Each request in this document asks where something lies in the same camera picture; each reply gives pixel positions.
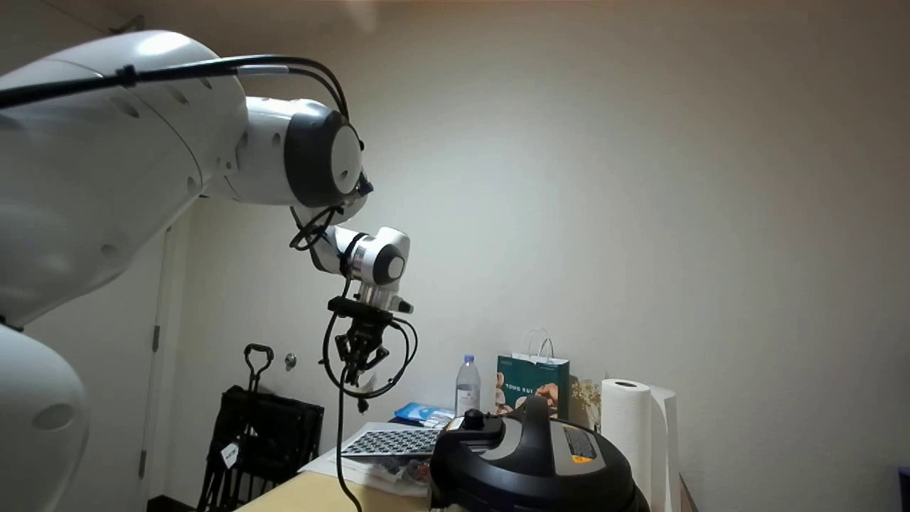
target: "wire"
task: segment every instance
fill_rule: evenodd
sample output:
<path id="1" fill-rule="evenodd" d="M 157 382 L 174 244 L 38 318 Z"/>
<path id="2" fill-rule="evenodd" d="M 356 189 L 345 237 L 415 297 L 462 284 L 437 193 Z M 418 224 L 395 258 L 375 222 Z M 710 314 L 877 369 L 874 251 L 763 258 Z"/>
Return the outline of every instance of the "wire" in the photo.
<path id="1" fill-rule="evenodd" d="M 338 76 L 324 64 L 304 61 L 304 57 L 278 57 L 278 54 L 217 57 L 217 61 L 181 64 L 181 66 L 152 69 L 152 71 L 136 71 L 133 66 L 122 66 L 113 75 L 99 75 L 99 76 L 86 76 L 86 81 L 34 82 L 34 86 L 0 92 L 0 108 L 86 94 L 86 92 L 99 92 L 99 89 L 116 89 L 116 86 L 133 89 L 139 82 L 236 76 L 245 71 L 311 76 L 331 92 L 341 118 L 351 119 L 345 89 L 341 89 Z"/>
<path id="2" fill-rule="evenodd" d="M 324 330 L 324 340 L 321 340 L 321 364 L 324 364 L 324 374 L 331 377 L 334 388 L 341 388 L 345 395 L 362 398 L 362 401 L 373 401 L 373 398 L 390 394 L 390 391 L 402 382 L 402 377 L 405 377 L 405 369 L 413 364 L 413 358 L 418 355 L 418 335 L 415 335 L 418 330 L 415 330 L 410 321 L 405 321 L 405 318 L 395 318 L 395 321 L 390 324 L 390 328 L 398 330 L 402 340 L 405 340 L 405 361 L 402 361 L 398 374 L 395 374 L 383 388 L 371 391 L 371 394 L 362 394 L 362 391 L 351 391 L 351 388 L 345 385 L 345 379 L 338 379 L 335 369 L 334 369 L 334 361 L 331 361 L 331 340 L 334 340 L 334 330 L 335 330 L 335 318 L 338 318 L 338 314 L 334 314 L 334 318 L 331 318 L 331 324 L 328 324 L 328 330 Z"/>
<path id="3" fill-rule="evenodd" d="M 295 222 L 295 237 L 291 240 L 294 251 L 312 251 L 312 244 L 324 237 L 324 230 L 334 224 L 335 214 L 345 214 L 338 206 L 318 212 L 308 224 L 295 217 L 295 212 L 291 209 L 291 217 Z"/>
<path id="4" fill-rule="evenodd" d="M 341 436 L 345 436 L 345 388 L 338 388 L 338 431 L 335 431 L 335 478 L 348 502 L 362 512 L 362 502 L 348 489 L 345 466 L 341 466 Z"/>

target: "white wall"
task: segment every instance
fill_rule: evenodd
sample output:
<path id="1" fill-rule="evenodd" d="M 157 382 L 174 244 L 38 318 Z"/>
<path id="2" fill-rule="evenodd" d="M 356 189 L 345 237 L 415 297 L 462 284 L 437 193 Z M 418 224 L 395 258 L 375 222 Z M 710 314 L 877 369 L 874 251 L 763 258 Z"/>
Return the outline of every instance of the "white wall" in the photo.
<path id="1" fill-rule="evenodd" d="M 0 7 L 0 71 L 96 37 L 96 28 L 34 0 Z"/>
<path id="2" fill-rule="evenodd" d="M 544 335 L 581 377 L 681 391 L 709 512 L 900 509 L 910 463 L 910 10 L 585 2 L 395 10 L 298 48 L 352 99 L 378 193 L 413 237 L 422 358 L 373 419 L 450 401 L 462 352 Z M 338 278 L 284 251 L 284 212 L 191 219 L 170 493 L 199 496 L 247 342 L 328 408 Z"/>

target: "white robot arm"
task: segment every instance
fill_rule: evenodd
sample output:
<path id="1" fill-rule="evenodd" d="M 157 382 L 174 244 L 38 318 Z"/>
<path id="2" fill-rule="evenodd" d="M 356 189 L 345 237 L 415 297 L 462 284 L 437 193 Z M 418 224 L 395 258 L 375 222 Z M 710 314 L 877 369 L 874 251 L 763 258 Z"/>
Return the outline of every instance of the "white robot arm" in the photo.
<path id="1" fill-rule="evenodd" d="M 247 98 L 241 75 L 304 75 L 338 111 Z M 136 32 L 0 76 L 2 507 L 55 509 L 88 432 L 75 369 L 18 328 L 120 277 L 199 197 L 226 197 L 291 206 L 315 268 L 362 281 L 356 301 L 334 301 L 335 315 L 375 342 L 373 318 L 408 310 L 410 243 L 335 227 L 371 192 L 341 86 L 312 61 L 223 61 L 181 35 Z"/>

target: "plastic bottle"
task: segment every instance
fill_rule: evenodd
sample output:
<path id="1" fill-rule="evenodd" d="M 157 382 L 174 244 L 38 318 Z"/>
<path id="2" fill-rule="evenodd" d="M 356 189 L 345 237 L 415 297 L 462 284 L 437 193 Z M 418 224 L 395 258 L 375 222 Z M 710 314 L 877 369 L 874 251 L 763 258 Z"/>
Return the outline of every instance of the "plastic bottle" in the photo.
<path id="1" fill-rule="evenodd" d="M 463 355 L 456 379 L 456 419 L 463 419 L 469 411 L 480 411 L 480 374 L 476 355 Z"/>

